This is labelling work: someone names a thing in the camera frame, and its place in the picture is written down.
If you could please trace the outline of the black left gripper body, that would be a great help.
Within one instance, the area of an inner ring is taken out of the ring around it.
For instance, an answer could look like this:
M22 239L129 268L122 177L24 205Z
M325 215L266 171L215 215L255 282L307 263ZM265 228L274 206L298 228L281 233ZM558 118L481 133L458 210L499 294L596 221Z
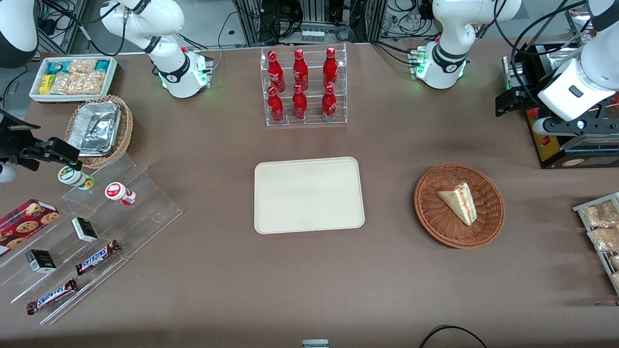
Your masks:
M510 89L509 96L508 112L519 112L532 108L540 108L539 102L525 89Z

